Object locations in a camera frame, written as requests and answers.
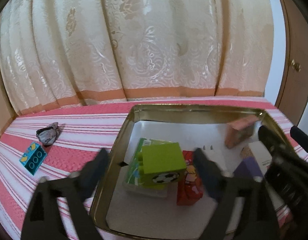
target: door handle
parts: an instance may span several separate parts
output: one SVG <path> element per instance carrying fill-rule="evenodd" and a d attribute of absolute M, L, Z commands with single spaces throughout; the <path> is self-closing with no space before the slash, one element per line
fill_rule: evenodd
<path fill-rule="evenodd" d="M 292 69 L 296 70 L 297 72 L 300 72 L 301 70 L 301 65 L 296 62 L 294 59 L 291 61 L 290 66 L 292 67 Z"/>

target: purple box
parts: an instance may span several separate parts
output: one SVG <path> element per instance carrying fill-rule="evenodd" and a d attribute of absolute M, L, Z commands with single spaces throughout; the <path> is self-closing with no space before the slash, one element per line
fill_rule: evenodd
<path fill-rule="evenodd" d="M 261 178 L 264 177 L 254 157 L 245 158 L 235 169 L 234 176 L 250 179 L 257 176 Z"/>

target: soccer ball picture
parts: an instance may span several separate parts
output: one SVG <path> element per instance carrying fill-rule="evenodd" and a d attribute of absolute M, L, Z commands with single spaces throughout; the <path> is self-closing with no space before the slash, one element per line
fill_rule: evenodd
<path fill-rule="evenodd" d="M 175 181 L 179 177 L 179 174 L 176 172 L 166 172 L 156 175 L 153 178 L 154 183 L 169 183 Z"/>

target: red box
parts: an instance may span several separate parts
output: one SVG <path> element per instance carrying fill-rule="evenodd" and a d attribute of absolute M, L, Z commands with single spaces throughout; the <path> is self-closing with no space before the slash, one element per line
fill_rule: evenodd
<path fill-rule="evenodd" d="M 183 151 L 183 156 L 187 167 L 184 178 L 178 182 L 176 204 L 191 206 L 203 197 L 203 191 L 201 190 L 201 179 L 193 165 L 193 152 Z"/>

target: pink striped bedspread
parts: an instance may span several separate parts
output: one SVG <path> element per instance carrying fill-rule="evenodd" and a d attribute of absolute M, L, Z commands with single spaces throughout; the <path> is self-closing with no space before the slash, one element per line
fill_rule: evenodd
<path fill-rule="evenodd" d="M 164 101 L 134 101 L 76 108 L 56 109 L 18 117 L 0 139 L 0 222 L 14 239 L 20 239 L 22 223 L 31 195 L 42 176 L 59 179 L 81 169 L 93 159 L 101 147 L 111 149 L 115 138 L 132 106 L 139 103 L 193 103 L 228 105 L 266 109 L 287 137 L 290 121 L 264 98 L 208 97 L 180 98 Z M 48 156 L 34 176 L 19 163 L 23 152 L 32 141 L 38 142 L 35 132 L 52 122 L 59 122 L 63 131 L 53 146 L 46 149 Z M 308 154 L 290 138 L 298 155 L 308 161 Z M 78 239 L 73 228 L 66 200 L 59 198 L 59 209 L 70 239 Z M 91 207 L 92 198 L 84 205 Z M 288 209 L 280 210 L 278 217 L 284 222 Z M 100 231 L 105 239 L 121 237 Z"/>

